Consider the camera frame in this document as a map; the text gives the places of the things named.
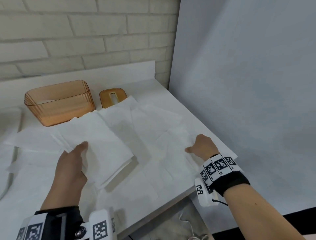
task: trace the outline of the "translucent orange container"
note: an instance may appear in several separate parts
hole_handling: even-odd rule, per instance
[[[25,94],[24,103],[44,126],[64,123],[95,110],[89,87],[82,80],[34,88]]]

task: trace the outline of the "white backdrop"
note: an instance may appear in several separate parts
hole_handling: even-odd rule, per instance
[[[316,2],[182,0],[170,92],[282,214],[316,206]],[[211,232],[236,227],[203,209]]]

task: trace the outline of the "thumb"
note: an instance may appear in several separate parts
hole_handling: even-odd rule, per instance
[[[72,152],[81,154],[81,153],[82,153],[84,150],[86,150],[87,148],[88,148],[88,142],[85,141],[85,142],[82,142],[82,143],[80,143],[79,145],[77,145],[77,146],[72,150]]]
[[[192,147],[188,147],[188,148],[186,148],[186,149],[184,149],[185,150],[185,152],[187,152],[187,153],[192,153]]]

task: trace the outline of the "white wall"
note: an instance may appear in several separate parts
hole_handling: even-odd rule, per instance
[[[0,81],[156,60],[165,87],[180,0],[0,0]]]
[[[180,6],[169,90],[282,214],[316,206],[315,22],[314,0]],[[225,206],[203,213],[211,232],[236,226]]]

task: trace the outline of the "wrist band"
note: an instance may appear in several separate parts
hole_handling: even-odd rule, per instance
[[[230,187],[242,183],[250,184],[241,171],[242,169],[230,156],[217,154],[209,158],[200,167],[199,172],[209,189],[214,189],[223,196]]]

